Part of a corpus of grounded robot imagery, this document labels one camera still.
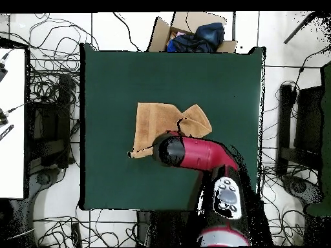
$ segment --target dark green board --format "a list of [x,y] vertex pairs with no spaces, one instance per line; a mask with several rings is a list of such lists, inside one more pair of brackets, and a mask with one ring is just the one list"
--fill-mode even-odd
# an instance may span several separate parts
[[131,159],[138,102],[198,104],[257,183],[263,48],[251,54],[97,52],[85,45],[85,205],[89,209],[187,210],[198,172]]

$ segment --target black stand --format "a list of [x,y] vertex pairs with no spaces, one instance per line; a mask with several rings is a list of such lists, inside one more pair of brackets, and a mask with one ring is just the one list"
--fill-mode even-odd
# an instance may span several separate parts
[[276,174],[278,176],[285,175],[289,161],[319,171],[322,161],[319,154],[321,111],[318,104],[320,104],[323,94],[322,87],[308,88],[300,91],[294,149],[290,148],[291,109],[295,103],[291,85],[282,85],[279,94]]
[[284,44],[287,44],[293,37],[307,24],[311,23],[315,18],[317,17],[328,17],[330,14],[326,12],[312,12],[311,14],[308,14],[306,18],[300,23],[299,26],[288,36],[288,38],[284,41]]

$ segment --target white table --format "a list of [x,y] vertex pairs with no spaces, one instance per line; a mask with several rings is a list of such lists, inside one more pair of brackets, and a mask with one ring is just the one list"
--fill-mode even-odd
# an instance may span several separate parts
[[[0,48],[0,59],[8,52]],[[25,53],[11,51],[6,59],[7,75],[0,82],[0,108],[6,112],[24,103]],[[24,184],[24,107],[9,115],[8,124],[0,127],[2,134],[14,128],[0,141],[0,198],[23,198]]]

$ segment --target cardboard box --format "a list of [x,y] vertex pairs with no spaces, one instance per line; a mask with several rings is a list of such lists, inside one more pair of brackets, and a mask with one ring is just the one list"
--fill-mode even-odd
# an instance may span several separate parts
[[[171,25],[169,26],[160,17],[157,17],[147,51],[166,51],[166,44],[169,41],[171,32],[194,34],[199,26],[212,23],[222,23],[223,26],[225,26],[226,19],[206,12],[188,12],[188,14],[187,12],[175,12]],[[218,47],[217,52],[234,53],[236,46],[237,41],[223,41]]]

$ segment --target brown towel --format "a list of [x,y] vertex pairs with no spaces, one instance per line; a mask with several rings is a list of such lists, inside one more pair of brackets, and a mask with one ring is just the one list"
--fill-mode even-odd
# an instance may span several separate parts
[[177,122],[183,119],[180,131],[185,136],[201,138],[211,132],[208,118],[198,105],[193,105],[181,113],[174,105],[164,103],[138,103],[136,133],[132,158],[152,155],[151,145],[155,138],[167,130],[177,131]]

